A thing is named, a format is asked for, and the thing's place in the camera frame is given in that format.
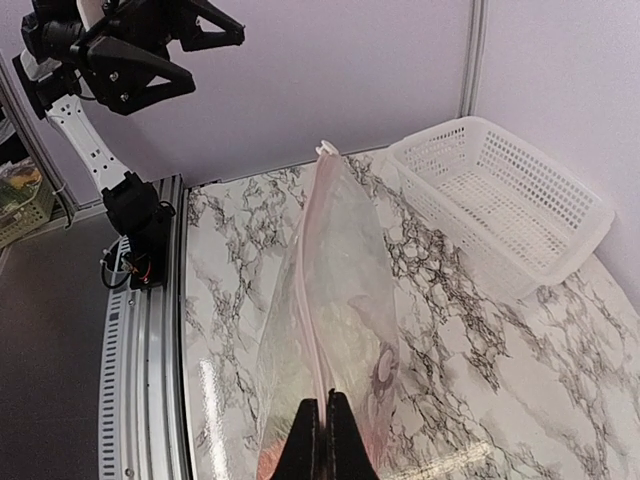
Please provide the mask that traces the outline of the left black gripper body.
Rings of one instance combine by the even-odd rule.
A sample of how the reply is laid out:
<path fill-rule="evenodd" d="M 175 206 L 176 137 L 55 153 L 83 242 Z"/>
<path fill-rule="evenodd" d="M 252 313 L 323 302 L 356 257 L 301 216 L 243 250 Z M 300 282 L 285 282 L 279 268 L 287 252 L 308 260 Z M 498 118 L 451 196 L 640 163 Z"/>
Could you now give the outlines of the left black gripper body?
<path fill-rule="evenodd" d="M 51 80 L 28 73 L 21 60 L 25 90 L 39 100 L 80 94 L 81 50 L 92 40 L 112 36 L 170 60 L 170 24 L 163 1 L 34 1 L 22 19 L 25 54 L 38 67 L 53 70 Z"/>

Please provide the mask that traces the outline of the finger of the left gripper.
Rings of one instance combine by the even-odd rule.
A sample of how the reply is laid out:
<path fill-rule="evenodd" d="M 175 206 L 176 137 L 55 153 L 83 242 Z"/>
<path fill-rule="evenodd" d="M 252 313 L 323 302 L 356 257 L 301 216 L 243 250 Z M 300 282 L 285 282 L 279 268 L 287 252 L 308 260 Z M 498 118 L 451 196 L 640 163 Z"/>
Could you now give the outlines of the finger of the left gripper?
<path fill-rule="evenodd" d="M 188 70 L 112 36 L 98 37 L 81 50 L 79 70 L 98 103 L 119 115 L 196 89 Z"/>
<path fill-rule="evenodd" d="M 245 27 L 205 0 L 170 1 L 172 37 L 185 52 L 240 46 Z"/>

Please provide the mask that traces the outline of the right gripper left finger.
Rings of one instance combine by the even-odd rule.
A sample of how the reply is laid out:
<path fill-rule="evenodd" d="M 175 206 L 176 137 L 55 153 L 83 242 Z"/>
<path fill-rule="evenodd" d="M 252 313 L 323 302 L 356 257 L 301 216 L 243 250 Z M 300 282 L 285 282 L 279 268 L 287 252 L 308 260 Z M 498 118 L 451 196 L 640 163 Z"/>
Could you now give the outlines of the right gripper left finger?
<path fill-rule="evenodd" d="M 300 402 L 270 479 L 314 480 L 320 474 L 320 422 L 316 399 Z"/>

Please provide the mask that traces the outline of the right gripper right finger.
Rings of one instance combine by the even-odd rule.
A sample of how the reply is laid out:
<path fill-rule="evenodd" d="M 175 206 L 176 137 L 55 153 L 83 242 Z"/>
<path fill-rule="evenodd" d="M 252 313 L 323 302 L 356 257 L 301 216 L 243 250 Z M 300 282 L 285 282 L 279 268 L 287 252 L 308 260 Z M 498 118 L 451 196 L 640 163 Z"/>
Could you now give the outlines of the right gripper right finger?
<path fill-rule="evenodd" d="M 331 480 L 378 480 L 346 395 L 332 389 L 327 404 L 327 465 Z"/>

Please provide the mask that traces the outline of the clear zip top bag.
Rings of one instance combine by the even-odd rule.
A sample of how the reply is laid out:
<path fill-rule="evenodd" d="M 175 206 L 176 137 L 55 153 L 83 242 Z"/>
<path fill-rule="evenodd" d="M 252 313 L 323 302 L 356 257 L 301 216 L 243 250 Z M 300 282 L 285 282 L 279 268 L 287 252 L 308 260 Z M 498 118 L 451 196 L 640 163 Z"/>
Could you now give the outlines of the clear zip top bag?
<path fill-rule="evenodd" d="M 304 399 L 318 403 L 318 479 L 328 479 L 332 389 L 346 395 L 378 477 L 387 451 L 399 368 L 390 260 L 375 207 L 346 160 L 328 142 L 318 155 L 258 350 L 260 479 L 274 472 Z"/>

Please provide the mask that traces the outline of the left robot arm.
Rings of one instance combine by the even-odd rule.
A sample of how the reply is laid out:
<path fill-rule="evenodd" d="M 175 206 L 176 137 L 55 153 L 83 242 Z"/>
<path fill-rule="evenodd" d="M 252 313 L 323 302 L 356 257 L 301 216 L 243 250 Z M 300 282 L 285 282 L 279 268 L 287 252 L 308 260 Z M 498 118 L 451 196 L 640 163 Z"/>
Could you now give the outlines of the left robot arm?
<path fill-rule="evenodd" d="M 115 230 L 156 239 L 172 216 L 153 185 L 109 150 L 84 113 L 82 91 L 121 116 L 190 94 L 185 52 L 239 46 L 245 28 L 208 1 L 35 1 L 24 16 L 24 51 L 13 60 L 29 102 L 76 150 Z"/>

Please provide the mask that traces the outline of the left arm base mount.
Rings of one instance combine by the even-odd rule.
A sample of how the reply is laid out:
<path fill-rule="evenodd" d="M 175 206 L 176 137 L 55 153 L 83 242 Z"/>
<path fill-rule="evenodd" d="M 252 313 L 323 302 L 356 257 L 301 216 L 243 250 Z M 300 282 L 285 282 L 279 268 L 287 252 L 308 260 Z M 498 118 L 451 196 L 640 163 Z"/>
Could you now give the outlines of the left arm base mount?
<path fill-rule="evenodd" d="M 164 287 L 168 278 L 169 240 L 175 208 L 167 201 L 159 201 L 141 210 L 129 211 L 125 220 L 123 239 L 129 251 L 120 260 L 115 257 L 119 241 L 106 250 L 100 261 L 101 281 L 109 290 L 129 283 L 132 290 Z"/>

